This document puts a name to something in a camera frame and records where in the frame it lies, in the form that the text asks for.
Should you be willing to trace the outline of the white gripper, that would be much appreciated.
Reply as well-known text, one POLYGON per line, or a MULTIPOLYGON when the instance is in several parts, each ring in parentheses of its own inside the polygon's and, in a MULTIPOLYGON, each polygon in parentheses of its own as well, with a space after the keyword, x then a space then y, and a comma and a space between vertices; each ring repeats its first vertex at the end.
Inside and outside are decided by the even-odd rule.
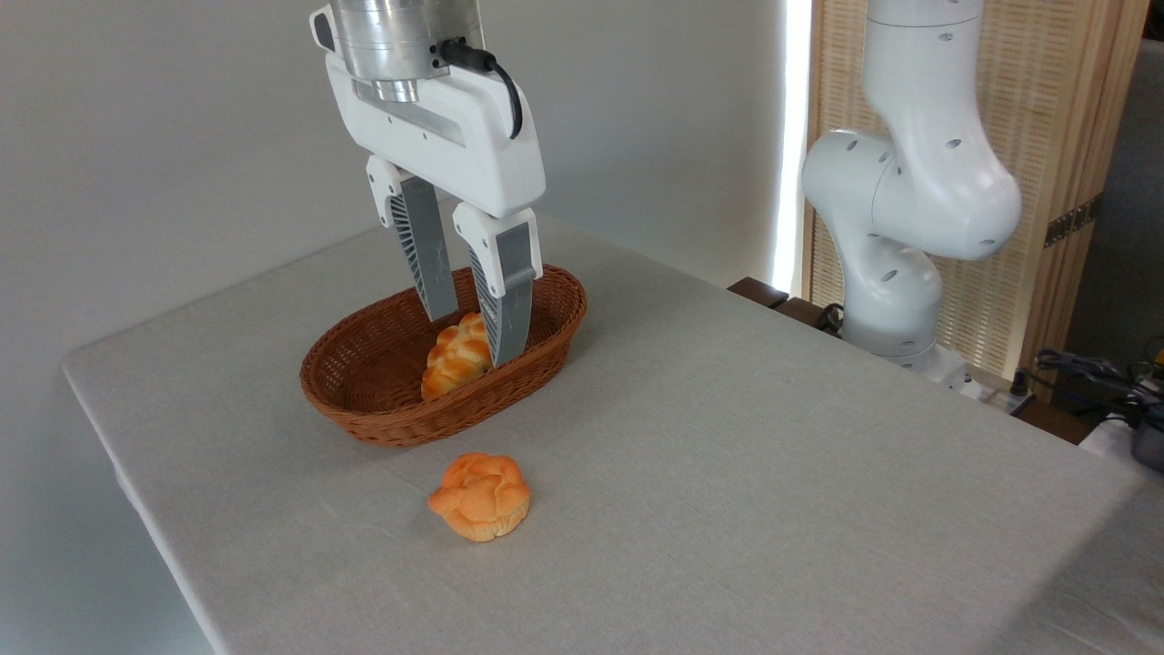
POLYGON ((447 58, 487 51, 478 5, 321 5, 308 29, 346 131, 372 154, 367 183, 426 314, 436 322, 460 307, 436 186, 462 200, 453 223, 469 248, 492 365, 521 356, 544 275, 530 207, 547 183, 523 91, 447 58))

